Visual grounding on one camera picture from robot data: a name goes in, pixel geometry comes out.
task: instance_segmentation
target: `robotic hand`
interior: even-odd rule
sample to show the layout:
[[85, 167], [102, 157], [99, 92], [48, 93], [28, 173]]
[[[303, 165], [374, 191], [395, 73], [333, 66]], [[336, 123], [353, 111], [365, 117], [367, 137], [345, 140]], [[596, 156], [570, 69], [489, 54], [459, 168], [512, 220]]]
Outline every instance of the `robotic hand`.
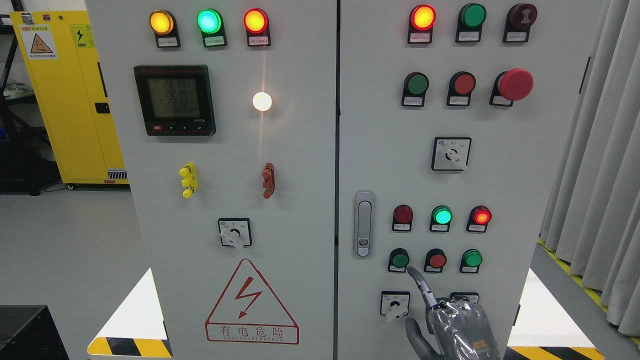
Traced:
[[407, 318], [406, 335], [420, 360], [500, 360], [498, 345], [479, 304], [467, 299], [438, 301], [418, 270], [409, 266], [407, 272], [422, 293], [429, 332], [435, 333], [442, 351], [436, 352], [422, 336], [418, 322]]

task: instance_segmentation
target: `lcd display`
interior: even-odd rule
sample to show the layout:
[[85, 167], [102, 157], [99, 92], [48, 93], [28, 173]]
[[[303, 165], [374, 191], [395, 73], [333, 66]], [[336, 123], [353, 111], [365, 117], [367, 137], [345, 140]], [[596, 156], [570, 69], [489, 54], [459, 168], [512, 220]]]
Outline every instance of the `lcd display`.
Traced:
[[147, 79], [155, 118], [200, 117], [195, 79]]

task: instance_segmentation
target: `red triangle warning symbol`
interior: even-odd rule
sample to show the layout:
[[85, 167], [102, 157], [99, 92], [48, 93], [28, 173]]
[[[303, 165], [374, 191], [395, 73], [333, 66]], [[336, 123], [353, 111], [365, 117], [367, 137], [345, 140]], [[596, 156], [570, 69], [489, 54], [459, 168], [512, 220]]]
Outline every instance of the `red triangle warning symbol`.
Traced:
[[53, 51], [51, 48], [44, 43], [41, 37], [38, 34], [35, 34], [33, 37], [33, 44], [31, 44], [31, 54], [51, 54]]
[[236, 267], [205, 324], [209, 341], [297, 345], [300, 329], [249, 259]]

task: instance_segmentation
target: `warning label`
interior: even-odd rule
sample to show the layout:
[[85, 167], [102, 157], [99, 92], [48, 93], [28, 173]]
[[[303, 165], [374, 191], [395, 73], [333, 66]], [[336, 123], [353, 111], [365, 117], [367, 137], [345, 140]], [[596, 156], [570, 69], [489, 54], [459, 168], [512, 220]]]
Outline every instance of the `warning label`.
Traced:
[[74, 37], [74, 43], [79, 49], [95, 48], [93, 32], [91, 25], [71, 25], [71, 35]]
[[48, 25], [21, 26], [22, 43], [30, 60], [53, 60], [58, 58]]
[[267, 280], [242, 259], [205, 324], [209, 341], [297, 345], [300, 329]]

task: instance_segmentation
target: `white indicator light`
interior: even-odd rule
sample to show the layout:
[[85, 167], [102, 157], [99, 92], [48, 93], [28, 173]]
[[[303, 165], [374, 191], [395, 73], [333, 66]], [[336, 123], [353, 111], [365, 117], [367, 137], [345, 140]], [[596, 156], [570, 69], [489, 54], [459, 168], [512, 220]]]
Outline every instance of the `white indicator light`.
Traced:
[[271, 96], [266, 92], [259, 92], [253, 96], [253, 107], [258, 111], [267, 111], [271, 108]]

